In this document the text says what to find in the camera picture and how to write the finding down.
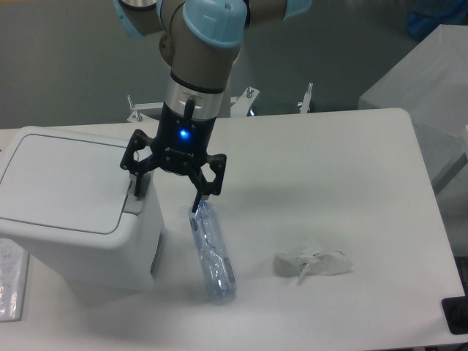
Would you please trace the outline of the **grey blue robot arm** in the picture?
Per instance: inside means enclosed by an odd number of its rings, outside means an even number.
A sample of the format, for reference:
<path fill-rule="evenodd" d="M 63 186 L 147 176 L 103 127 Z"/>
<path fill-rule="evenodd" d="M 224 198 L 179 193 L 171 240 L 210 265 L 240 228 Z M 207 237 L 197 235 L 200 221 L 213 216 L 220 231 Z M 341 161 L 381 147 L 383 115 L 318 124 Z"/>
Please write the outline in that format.
<path fill-rule="evenodd" d="M 244 32 L 269 20 L 286 20 L 307 11 L 310 1 L 115 1 L 113 6 L 131 37 L 162 33 L 161 51 L 170 80 L 155 137 L 137 129 L 121 160 L 135 177 L 135 196 L 143 176 L 160 168 L 188 176 L 200 201 L 222 190 L 227 157 L 207 147 Z"/>

